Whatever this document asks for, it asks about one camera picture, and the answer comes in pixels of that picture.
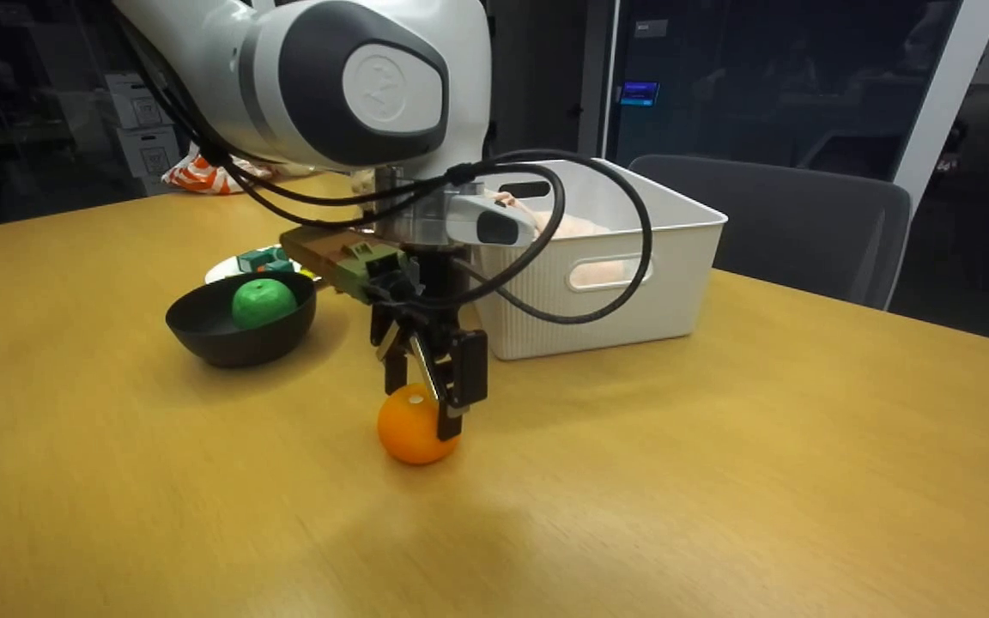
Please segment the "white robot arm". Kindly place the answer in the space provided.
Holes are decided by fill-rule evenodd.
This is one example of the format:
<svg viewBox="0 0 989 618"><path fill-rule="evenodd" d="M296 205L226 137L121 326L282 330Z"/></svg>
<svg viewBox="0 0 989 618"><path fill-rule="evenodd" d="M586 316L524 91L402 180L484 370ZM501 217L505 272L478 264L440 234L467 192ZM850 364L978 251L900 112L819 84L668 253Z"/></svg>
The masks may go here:
<svg viewBox="0 0 989 618"><path fill-rule="evenodd" d="M478 189L489 120L479 0L108 0L161 107L223 170L375 170L339 223L282 248L369 309L383 384L420 370L442 440L486 395L452 260L518 229Z"/></svg>

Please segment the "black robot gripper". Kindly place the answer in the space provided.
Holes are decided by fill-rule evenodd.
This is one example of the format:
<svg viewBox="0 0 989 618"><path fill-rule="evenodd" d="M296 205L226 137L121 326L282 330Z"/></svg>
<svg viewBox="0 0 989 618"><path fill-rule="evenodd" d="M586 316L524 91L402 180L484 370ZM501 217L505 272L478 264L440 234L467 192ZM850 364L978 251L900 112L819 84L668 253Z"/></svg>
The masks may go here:
<svg viewBox="0 0 989 618"><path fill-rule="evenodd" d="M408 384L408 354L423 351L432 356L436 437L455 440L464 417L486 399L486 335L460 326L467 280L455 251L392 251L367 275L383 395Z"/></svg>

